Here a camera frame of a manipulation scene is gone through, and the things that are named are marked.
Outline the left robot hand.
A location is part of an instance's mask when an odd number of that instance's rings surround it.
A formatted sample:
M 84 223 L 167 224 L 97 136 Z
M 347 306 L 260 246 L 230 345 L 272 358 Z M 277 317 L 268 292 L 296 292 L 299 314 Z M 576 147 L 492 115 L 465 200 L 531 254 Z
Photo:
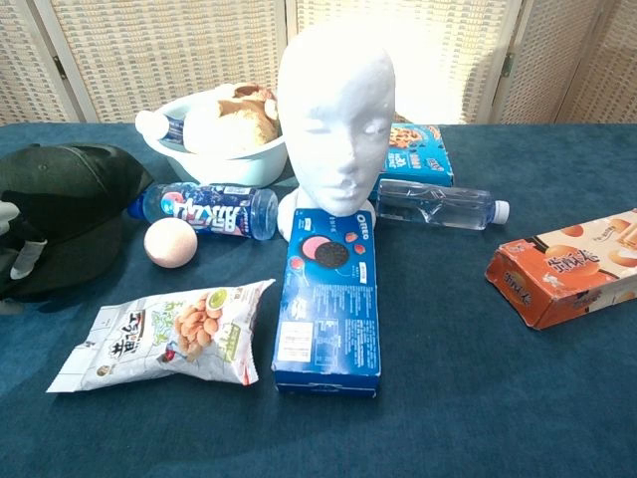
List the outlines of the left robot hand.
M 16 204 L 1 201 L 1 293 L 33 272 L 47 243 Z

